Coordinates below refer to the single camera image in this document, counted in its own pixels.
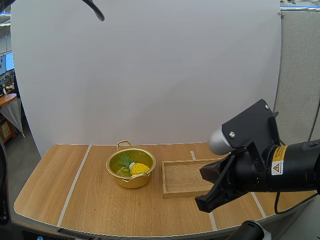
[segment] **yellow warning sticker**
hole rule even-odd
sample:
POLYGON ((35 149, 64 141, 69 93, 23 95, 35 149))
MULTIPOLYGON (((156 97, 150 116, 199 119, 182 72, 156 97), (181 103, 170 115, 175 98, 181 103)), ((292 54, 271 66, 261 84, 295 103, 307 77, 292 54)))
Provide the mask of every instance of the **yellow warning sticker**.
POLYGON ((278 146, 272 157, 271 175, 282 175, 284 173, 284 159, 288 145, 278 146))
POLYGON ((272 162, 283 161, 288 145, 278 146, 273 154, 272 162))

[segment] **toy pineapple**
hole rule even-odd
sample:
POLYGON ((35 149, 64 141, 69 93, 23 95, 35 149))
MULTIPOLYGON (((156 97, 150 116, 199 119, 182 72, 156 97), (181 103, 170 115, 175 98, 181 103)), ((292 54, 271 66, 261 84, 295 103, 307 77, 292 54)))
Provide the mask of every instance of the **toy pineapple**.
POLYGON ((149 171, 149 167, 143 163, 135 161, 135 156, 128 156, 128 152, 122 156, 120 155, 120 162, 117 162, 116 165, 121 168, 123 172, 129 172, 131 176, 137 174, 143 174, 149 171))

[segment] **gold pot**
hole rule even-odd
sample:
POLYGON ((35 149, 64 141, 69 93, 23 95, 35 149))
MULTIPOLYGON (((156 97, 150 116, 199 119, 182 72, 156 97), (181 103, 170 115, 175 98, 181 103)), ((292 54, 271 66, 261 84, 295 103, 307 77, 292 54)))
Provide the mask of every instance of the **gold pot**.
POLYGON ((151 152, 147 150, 132 147, 129 140, 122 140, 118 142, 118 144, 116 145, 116 152, 112 153, 108 157, 105 165, 109 173, 113 175, 114 180, 117 184, 126 189, 137 189, 146 185, 150 181, 151 172, 156 166, 156 158, 151 152), (122 143, 128 143, 129 148, 119 150, 119 145, 122 143), (116 163, 120 159, 119 155, 127 152, 129 152, 129 155, 134 155, 135 159, 139 163, 148 166, 150 168, 149 171, 128 177, 117 174, 120 170, 120 168, 116 166, 116 163))

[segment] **wooden tray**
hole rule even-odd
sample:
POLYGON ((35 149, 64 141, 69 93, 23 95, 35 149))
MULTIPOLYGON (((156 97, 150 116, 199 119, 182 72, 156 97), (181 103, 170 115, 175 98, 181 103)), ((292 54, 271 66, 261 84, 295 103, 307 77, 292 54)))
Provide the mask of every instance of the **wooden tray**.
POLYGON ((187 198, 207 194, 213 184, 203 180, 200 168, 220 160, 202 159, 186 161, 163 161, 163 198, 187 198))

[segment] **tape line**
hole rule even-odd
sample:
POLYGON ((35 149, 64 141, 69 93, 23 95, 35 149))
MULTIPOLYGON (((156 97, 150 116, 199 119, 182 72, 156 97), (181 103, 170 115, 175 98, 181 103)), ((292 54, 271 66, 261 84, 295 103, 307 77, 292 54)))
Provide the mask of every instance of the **tape line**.
POLYGON ((86 150, 86 153, 85 153, 85 155, 84 155, 84 157, 83 157, 83 160, 82 160, 82 162, 81 162, 81 164, 80 164, 80 166, 79 166, 79 168, 78 168, 78 171, 77 171, 77 173, 76 173, 76 175, 75 175, 75 177, 74 177, 74 179, 73 179, 73 183, 72 183, 72 185, 71 185, 71 187, 70 187, 68 196, 66 197, 65 203, 64 203, 64 205, 63 205, 63 208, 62 208, 62 211, 61 211, 61 214, 60 214, 60 217, 59 217, 58 224, 56 225, 57 227, 60 227, 61 222, 62 222, 62 219, 64 218, 64 215, 65 215, 65 212, 66 212, 66 209, 67 209, 69 200, 70 200, 71 195, 72 195, 72 192, 73 192, 73 190, 74 190, 74 188, 75 188, 75 185, 76 185, 76 183, 77 183, 78 177, 79 177, 80 172, 81 172, 81 169, 82 169, 82 167, 83 167, 84 164, 85 164, 85 161, 86 161, 86 159, 87 159, 87 156, 88 156, 88 154, 89 154, 90 149, 91 149, 91 145, 88 146, 88 149, 86 150))
POLYGON ((192 160, 196 160, 196 156, 195 156, 194 151, 190 151, 190 153, 191 153, 192 160))
POLYGON ((262 206, 261 206, 261 204, 260 204, 260 202, 259 202, 259 200, 258 200, 258 198, 257 198, 257 195, 256 195, 254 192, 251 192, 251 195, 252 195, 252 197, 253 197, 256 205, 258 206, 258 208, 259 208, 259 210, 260 210, 260 213, 262 214, 262 217, 266 218, 267 215, 266 215, 264 209, 262 208, 262 206))
POLYGON ((212 225, 212 230, 213 231, 217 231, 218 228, 217 228, 217 225, 216 225, 216 220, 215 220, 214 214, 212 212, 210 212, 209 216, 210 216, 210 222, 211 222, 211 225, 212 225))

